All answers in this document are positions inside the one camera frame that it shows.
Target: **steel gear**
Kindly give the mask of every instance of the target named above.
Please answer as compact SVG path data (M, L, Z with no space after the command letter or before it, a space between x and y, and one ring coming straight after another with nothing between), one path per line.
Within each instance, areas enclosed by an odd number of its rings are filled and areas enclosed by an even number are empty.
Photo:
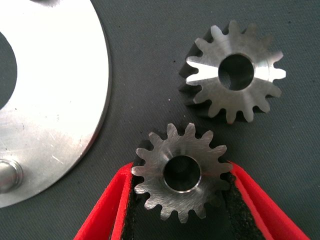
M186 84L202 87L194 96L193 104L210 100L211 105L207 112L210 118L216 116L221 109L225 109L229 124L235 121L238 111L242 111L244 118L251 122L254 119L253 107L258 106L263 112L269 112L270 106L266 96L281 95L281 90L273 84L273 80L286 77L286 71L274 68L274 63L283 57L283 53L268 51L272 37L265 36L259 40L256 38L256 31L257 26L252 23L241 32L237 22L232 20L228 25L227 34L214 25L210 28L208 38L213 38L212 42L201 38L195 40L195 45L203 55L186 58L188 65L198 69L198 73L186 78ZM245 76L250 78L250 82L247 85L242 83L240 89L225 87L219 77L223 61L230 56L245 57L252 64L249 67L253 67L251 76Z
M170 123L167 125L167 139L163 140L151 132L149 140L153 150L136 150L136 154L145 160L145 165L134 166L131 169L133 175L144 178L144 182L135 186L134 191L137 194L150 194L150 198L144 204L146 209L150 210L156 205L162 206L162 220L168 219L172 211L177 211L180 222L186 223L190 210L194 210L197 216L203 219L206 217L204 204L218 206L220 201L215 192L228 190L230 187L220 176L229 172L232 165L218 161L227 147L220 145L214 149L210 148L209 144L213 138L213 132L210 130L201 138L196 138L195 134L196 128L193 123L187 125L184 135L179 135L177 128ZM176 190L167 183L164 174L166 165L178 156L191 158L199 167L199 178L190 189Z

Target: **machined metal part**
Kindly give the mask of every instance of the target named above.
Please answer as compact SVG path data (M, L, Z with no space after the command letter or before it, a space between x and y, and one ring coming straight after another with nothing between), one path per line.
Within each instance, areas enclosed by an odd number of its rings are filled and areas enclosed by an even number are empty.
M1 0L17 65L0 110L0 208L45 190L87 152L110 92L110 60L90 0Z
M212 149L209 146L212 139L212 131L196 138L193 123L187 125L184 135L179 135L172 123L167 126L167 139L162 139L153 132L149 134L153 150L138 148L136 154L145 161L145 165L134 166L131 169L133 175L144 178L144 182L135 186L134 191L137 194L150 194L150 198L144 204L146 209L161 205L162 220L168 219L172 211L177 211L180 222L186 223L189 211L194 210L197 216L203 219L206 217L205 203L219 205L220 200L215 192L229 189L229 183L220 177L222 173L229 172L232 165L218 161L227 147L220 145ZM173 188L165 175L170 162L180 156L191 158L199 168L195 184L184 189Z
M249 24L242 32L237 22L232 20L227 31L221 31L214 25L206 40L195 40L202 55L186 58L188 65L198 69L196 74L186 78L186 84L201 86L192 103L201 104L210 100L207 111L210 118L225 109L229 124L235 121L238 111L242 111L244 118L251 122L254 119L253 107L258 106L263 112L269 112L266 96L281 95L281 90L273 81L286 77L283 69L274 68L274 63L283 57L283 53L268 51L272 37L257 39L256 31L257 26ZM222 83L222 68L229 73L230 87Z

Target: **circular metal plate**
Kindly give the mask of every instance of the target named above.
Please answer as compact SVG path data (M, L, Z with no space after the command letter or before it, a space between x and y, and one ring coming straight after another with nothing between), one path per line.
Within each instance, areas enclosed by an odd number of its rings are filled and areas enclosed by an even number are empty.
M0 193L1 208L48 188L88 150L108 102L110 62L90 0L1 0L0 32L17 63L0 110L0 159L23 171L20 186Z

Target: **scratched metal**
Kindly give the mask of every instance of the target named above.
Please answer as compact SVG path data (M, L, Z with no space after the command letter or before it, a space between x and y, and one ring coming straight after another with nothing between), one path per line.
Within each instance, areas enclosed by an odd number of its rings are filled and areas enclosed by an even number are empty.
M0 32L17 64L14 92L0 110L0 159L23 171L20 186L0 194L1 208L45 190L86 153L110 86L106 40L90 0L2 0Z

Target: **red plastic jaw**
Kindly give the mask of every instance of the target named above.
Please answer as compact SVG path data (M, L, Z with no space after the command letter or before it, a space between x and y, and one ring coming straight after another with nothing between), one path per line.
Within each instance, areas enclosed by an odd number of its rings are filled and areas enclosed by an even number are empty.
M276 205L261 187L237 164L231 173L235 186L251 211L256 226L267 240L308 240L299 227ZM75 236L75 240L120 240L132 191L132 163L116 173Z

